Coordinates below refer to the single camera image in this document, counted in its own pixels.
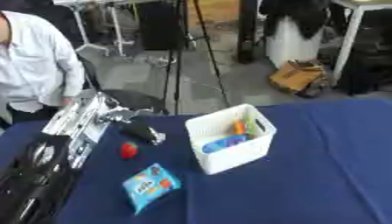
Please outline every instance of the white shirt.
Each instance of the white shirt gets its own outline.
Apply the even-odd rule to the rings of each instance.
[[[0,45],[0,96],[14,109],[35,112],[78,95],[85,76],[69,41],[41,17],[3,11],[11,41]]]

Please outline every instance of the table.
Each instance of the table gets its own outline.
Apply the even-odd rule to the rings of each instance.
[[[269,155],[207,176],[190,149],[189,116],[152,117],[167,134],[153,147],[122,161],[129,139],[111,127],[57,217],[59,224],[301,223],[376,224],[392,221],[392,102],[320,101],[260,108],[276,125]],[[43,127],[19,124],[0,137],[0,168]],[[184,188],[134,216],[121,183],[160,163]]]
[[[83,25],[83,21],[81,19],[81,10],[83,9],[83,5],[88,4],[88,3],[108,4],[108,9],[109,9],[110,15],[112,17],[113,24],[115,26],[117,50],[118,50],[120,56],[125,56],[124,49],[123,49],[124,46],[126,46],[126,45],[133,46],[135,44],[135,41],[133,41],[133,40],[125,41],[123,39],[123,34],[122,34],[121,27],[120,27],[120,24],[118,21],[116,6],[122,5],[122,4],[148,3],[148,2],[152,2],[152,1],[158,1],[158,0],[53,0],[53,3],[57,4],[57,5],[66,6],[73,11],[73,14],[75,16],[76,22],[77,22],[79,30],[80,30],[80,35],[82,36],[83,43],[84,43],[76,51],[79,52],[87,47],[91,47],[94,49],[103,50],[104,55],[106,55],[106,56],[109,56],[109,49],[107,47],[92,44],[89,41],[88,35],[86,34],[86,30]]]
[[[353,48],[355,37],[360,27],[365,11],[378,11],[392,9],[392,0],[332,0],[334,3],[353,10],[353,15],[349,22],[343,46],[340,49],[339,57],[333,71],[333,81],[340,79],[344,66],[347,63],[350,52]]]

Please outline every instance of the white table leg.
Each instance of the white table leg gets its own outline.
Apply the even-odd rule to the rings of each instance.
[[[358,7],[353,12],[345,39],[343,41],[343,46],[340,49],[338,61],[336,62],[335,71],[333,72],[333,85],[336,85],[337,81],[340,79],[343,68],[348,60],[348,57],[350,56],[355,37],[362,21],[363,13],[364,10],[361,7]]]
[[[81,13],[80,13],[79,9],[77,9],[77,6],[72,8],[72,12],[73,12],[73,15],[75,16],[76,23],[78,24],[80,35],[83,39],[83,45],[78,47],[76,49],[76,52],[79,52],[87,47],[91,47],[94,49],[102,50],[102,51],[104,51],[105,56],[109,56],[109,49],[107,47],[91,44],[90,41],[88,40],[88,35],[86,34],[86,30],[84,28],[83,21],[81,20]]]
[[[117,48],[120,56],[124,56],[123,51],[123,35],[121,34],[121,27],[118,22],[118,16],[115,6],[110,6],[110,14],[112,15],[113,24],[115,25],[115,35],[117,37]]]
[[[113,19],[113,24],[115,26],[115,35],[117,37],[117,48],[120,56],[126,56],[124,53],[124,46],[133,46],[135,44],[134,40],[126,41],[123,39],[123,34],[121,31],[121,26],[120,23],[118,22],[118,15],[117,15],[117,9],[116,6],[110,6],[110,14]]]
[[[89,44],[88,35],[86,34],[86,30],[84,29],[83,21],[81,20],[81,13],[79,12],[79,10],[74,9],[73,14],[76,18],[76,23],[78,24],[80,35],[83,38],[83,43]]]

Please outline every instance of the red apple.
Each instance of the red apple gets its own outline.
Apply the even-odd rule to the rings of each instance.
[[[121,155],[123,159],[134,158],[137,153],[137,147],[133,143],[124,143],[121,147]]]

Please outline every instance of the black equipment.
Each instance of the black equipment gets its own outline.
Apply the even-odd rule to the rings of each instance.
[[[3,171],[0,223],[50,223],[80,173],[80,170],[71,169],[68,163],[67,143],[70,140],[69,136],[40,134]],[[38,148],[52,155],[38,154]]]
[[[174,101],[175,101],[175,115],[179,113],[179,95],[180,95],[180,76],[181,76],[181,70],[182,70],[182,53],[184,51],[184,48],[187,46],[189,41],[194,41],[195,39],[189,39],[188,36],[188,21],[187,21],[187,7],[186,7],[186,0],[176,0],[176,5],[175,5],[175,12],[176,12],[176,19],[178,26],[180,27],[179,30],[174,31],[176,33],[177,37],[177,44],[176,48],[171,48],[169,50],[169,61],[168,65],[166,67],[166,78],[164,81],[164,101],[167,99],[167,91],[168,91],[168,86],[169,86],[169,76],[170,72],[172,70],[172,62],[174,61],[174,53],[177,54],[177,70],[176,70],[176,90],[174,93]],[[199,0],[193,0],[193,4],[196,10],[196,14],[198,16],[199,24],[201,27],[201,30],[203,32],[202,36],[197,38],[197,39],[204,39],[206,41],[206,47],[208,50],[208,54],[210,57],[210,60],[213,65],[213,70],[216,75],[216,78],[218,79],[218,83],[220,85],[220,92],[223,97],[223,101],[227,107],[229,107],[228,103],[228,98],[226,95],[226,91],[223,87],[223,84],[221,82],[221,71],[218,68],[218,64],[215,59],[214,51],[213,48],[211,47],[211,42],[210,38],[207,32],[206,28],[206,23],[203,19],[203,14],[200,9],[199,5]]]
[[[237,59],[242,64],[254,60],[256,19],[257,0],[241,0]]]
[[[144,50],[163,51],[176,48],[180,31],[175,8],[167,2],[139,3],[140,33]]]

